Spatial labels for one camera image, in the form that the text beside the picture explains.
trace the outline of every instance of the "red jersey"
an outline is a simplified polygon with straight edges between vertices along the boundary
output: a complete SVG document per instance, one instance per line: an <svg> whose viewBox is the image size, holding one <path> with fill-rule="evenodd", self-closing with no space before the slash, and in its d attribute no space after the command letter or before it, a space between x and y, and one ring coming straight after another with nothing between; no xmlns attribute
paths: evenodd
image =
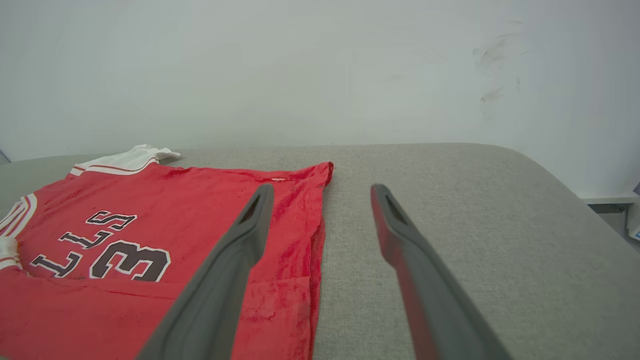
<svg viewBox="0 0 640 360"><path fill-rule="evenodd" d="M0 222L0 355L133 359L256 188L271 183L269 237L232 357L310 358L322 191L333 165L261 172L157 163L177 155L141 145L79 164L13 207Z"/></svg>

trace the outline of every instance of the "gray upholstery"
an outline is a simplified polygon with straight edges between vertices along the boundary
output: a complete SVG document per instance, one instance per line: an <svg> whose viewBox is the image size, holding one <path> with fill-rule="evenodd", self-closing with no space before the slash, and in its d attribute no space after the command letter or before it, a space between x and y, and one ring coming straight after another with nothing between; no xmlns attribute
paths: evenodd
<svg viewBox="0 0 640 360"><path fill-rule="evenodd" d="M515 359L637 359L640 258L525 156L473 144L182 151L171 166L293 170L332 161L314 359L412 359L369 186L384 183ZM0 212L62 178L65 156L0 167Z"/></svg>

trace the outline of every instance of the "red fabric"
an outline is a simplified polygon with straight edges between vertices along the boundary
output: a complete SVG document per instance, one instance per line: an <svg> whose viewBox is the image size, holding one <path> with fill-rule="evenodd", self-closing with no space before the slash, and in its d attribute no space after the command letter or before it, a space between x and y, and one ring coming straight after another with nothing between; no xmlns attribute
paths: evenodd
<svg viewBox="0 0 640 360"><path fill-rule="evenodd" d="M269 238L249 276L232 358L310 359L324 242L322 191L332 170L331 163L294 172L151 163L127 176L69 175L36 191L33 217L17 236L20 262L33 277L15 266L0 270L0 355L134 359L255 189L271 183ZM106 221L111 215L135 218ZM113 234L86 249L100 238L99 231ZM85 245L60 240L67 233L84 238ZM154 256L164 251L170 263L161 272L152 261L123 271L124 256L116 252L108 265L99 266L120 242ZM32 264L44 256L66 266L71 252L81 259L61 278ZM101 275L99 269L106 271ZM135 278L156 273L151 281Z"/></svg>

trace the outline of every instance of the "dark mark on wall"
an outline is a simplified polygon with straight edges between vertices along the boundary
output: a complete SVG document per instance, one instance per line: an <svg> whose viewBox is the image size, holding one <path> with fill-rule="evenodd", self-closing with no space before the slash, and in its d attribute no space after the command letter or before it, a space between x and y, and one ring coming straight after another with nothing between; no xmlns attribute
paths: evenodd
<svg viewBox="0 0 640 360"><path fill-rule="evenodd" d="M518 33L506 33L495 37L483 47L476 47L473 57L476 59L476 68L485 74L499 71L504 68L504 59L513 54L513 43L520 38Z"/></svg>
<svg viewBox="0 0 640 360"><path fill-rule="evenodd" d="M496 101L501 97L502 97L502 87L486 93L482 98L480 98L480 102Z"/></svg>
<svg viewBox="0 0 640 360"><path fill-rule="evenodd" d="M483 111L482 112L482 118L483 118L484 121L489 121L489 120L493 119L493 116L489 115L486 111Z"/></svg>

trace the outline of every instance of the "white wall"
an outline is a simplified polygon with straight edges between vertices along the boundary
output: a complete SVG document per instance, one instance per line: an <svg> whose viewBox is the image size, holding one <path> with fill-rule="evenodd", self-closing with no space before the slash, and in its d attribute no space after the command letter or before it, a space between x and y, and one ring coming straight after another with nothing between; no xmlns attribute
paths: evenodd
<svg viewBox="0 0 640 360"><path fill-rule="evenodd" d="M479 142L579 196L625 196L639 14L637 0L3 1L0 149Z"/></svg>

